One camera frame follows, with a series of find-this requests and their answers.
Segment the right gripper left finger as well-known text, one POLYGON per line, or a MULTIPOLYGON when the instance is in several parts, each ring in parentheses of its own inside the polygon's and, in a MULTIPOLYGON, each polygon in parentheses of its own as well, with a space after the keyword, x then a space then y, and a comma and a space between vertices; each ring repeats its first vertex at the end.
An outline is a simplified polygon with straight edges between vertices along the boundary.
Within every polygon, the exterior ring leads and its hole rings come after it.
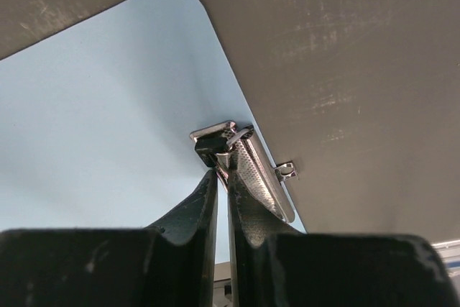
POLYGON ((211 306, 217 177, 144 228, 1 233, 3 306, 211 306))

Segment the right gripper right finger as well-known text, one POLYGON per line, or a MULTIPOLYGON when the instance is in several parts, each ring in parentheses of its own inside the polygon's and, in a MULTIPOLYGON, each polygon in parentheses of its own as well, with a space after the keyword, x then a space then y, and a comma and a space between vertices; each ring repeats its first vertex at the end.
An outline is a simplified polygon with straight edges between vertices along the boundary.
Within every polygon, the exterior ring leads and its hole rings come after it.
POLYGON ((457 306, 447 270, 423 238, 304 234, 277 218, 236 173, 228 179, 235 306, 457 306))

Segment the light blue clipboard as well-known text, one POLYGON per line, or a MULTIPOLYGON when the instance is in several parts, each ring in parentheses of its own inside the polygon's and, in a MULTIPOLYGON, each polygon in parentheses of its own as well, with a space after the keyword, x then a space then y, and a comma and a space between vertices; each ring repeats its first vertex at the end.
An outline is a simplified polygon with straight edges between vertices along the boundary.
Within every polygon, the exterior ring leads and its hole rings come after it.
POLYGON ((124 1, 2 60, 1 228, 148 224, 226 120, 255 121, 202 3, 124 1))

